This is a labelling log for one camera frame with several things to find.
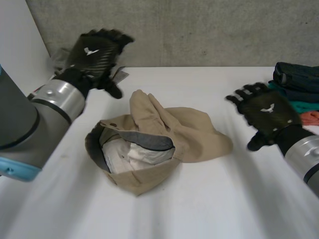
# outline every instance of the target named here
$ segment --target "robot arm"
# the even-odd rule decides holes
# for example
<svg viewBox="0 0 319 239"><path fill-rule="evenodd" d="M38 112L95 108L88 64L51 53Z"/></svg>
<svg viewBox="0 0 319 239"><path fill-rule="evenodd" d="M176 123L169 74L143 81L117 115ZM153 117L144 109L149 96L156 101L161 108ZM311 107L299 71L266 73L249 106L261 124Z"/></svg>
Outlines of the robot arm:
<svg viewBox="0 0 319 239"><path fill-rule="evenodd" d="M30 102L2 69L0 175L32 181L85 107L81 92L51 80Z"/></svg>
<svg viewBox="0 0 319 239"><path fill-rule="evenodd" d="M103 89L116 99L122 97L110 74L118 55L133 41L116 30L82 34L64 72L41 87L31 101L1 70L0 175L32 181L83 112L91 89Z"/></svg>
<svg viewBox="0 0 319 239"><path fill-rule="evenodd" d="M319 197L319 136L302 128L290 103L262 83L246 85L226 99L258 130L247 148L257 151L277 144L287 163Z"/></svg>
<svg viewBox="0 0 319 239"><path fill-rule="evenodd" d="M292 125L280 132L276 144L286 162L319 197L319 136Z"/></svg>

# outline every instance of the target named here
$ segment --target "dark green garment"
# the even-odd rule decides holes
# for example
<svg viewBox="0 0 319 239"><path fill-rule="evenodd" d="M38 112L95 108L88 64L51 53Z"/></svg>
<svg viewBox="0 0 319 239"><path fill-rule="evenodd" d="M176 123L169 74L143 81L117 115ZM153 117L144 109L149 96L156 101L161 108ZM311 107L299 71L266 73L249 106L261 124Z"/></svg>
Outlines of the dark green garment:
<svg viewBox="0 0 319 239"><path fill-rule="evenodd" d="M274 83L269 83L268 87L278 91L282 96L287 97L286 92L282 88L276 86ZM303 101L289 101L294 109L302 114L309 111L319 111L319 103L307 103Z"/></svg>

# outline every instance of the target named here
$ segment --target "white tablecloth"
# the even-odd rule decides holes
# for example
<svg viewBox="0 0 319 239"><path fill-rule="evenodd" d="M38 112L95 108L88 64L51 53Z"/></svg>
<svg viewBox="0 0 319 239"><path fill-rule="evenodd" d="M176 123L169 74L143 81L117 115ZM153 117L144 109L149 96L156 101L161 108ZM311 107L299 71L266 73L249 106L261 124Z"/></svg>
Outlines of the white tablecloth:
<svg viewBox="0 0 319 239"><path fill-rule="evenodd" d="M319 200L276 146L251 153L255 131L224 100L245 84L266 82L272 67L127 68L114 100L92 91L43 172L32 183L0 178L2 239L317 239ZM142 89L164 107L207 112L230 136L231 155L181 164L139 197L114 186L89 159L84 138L100 119L129 113ZM311 130L319 132L317 127Z"/></svg>

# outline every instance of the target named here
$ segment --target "khaki garment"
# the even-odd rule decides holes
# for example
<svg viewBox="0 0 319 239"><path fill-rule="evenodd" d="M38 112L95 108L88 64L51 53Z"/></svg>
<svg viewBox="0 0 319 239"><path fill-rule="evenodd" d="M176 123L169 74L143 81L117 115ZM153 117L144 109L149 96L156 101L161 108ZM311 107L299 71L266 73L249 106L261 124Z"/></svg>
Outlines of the khaki garment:
<svg viewBox="0 0 319 239"><path fill-rule="evenodd" d="M167 178L180 162L214 159L232 151L230 138L215 130L208 114L185 107L164 109L152 94L141 90L130 99L131 115L101 120L86 137L90 157L119 187L136 195L144 193ZM123 138L149 150L175 147L172 159L151 168L111 174L102 145Z"/></svg>

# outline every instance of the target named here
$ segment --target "wall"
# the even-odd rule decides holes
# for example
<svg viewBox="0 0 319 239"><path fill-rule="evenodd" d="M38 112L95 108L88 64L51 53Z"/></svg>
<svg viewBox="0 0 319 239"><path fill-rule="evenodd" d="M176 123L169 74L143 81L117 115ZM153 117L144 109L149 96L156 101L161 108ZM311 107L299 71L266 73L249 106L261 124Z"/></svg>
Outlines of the wall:
<svg viewBox="0 0 319 239"><path fill-rule="evenodd" d="M27 0L50 53L92 28L136 38L127 66L318 65L319 1Z"/></svg>
<svg viewBox="0 0 319 239"><path fill-rule="evenodd" d="M25 95L53 74L48 52L24 0L0 0L0 64Z"/></svg>

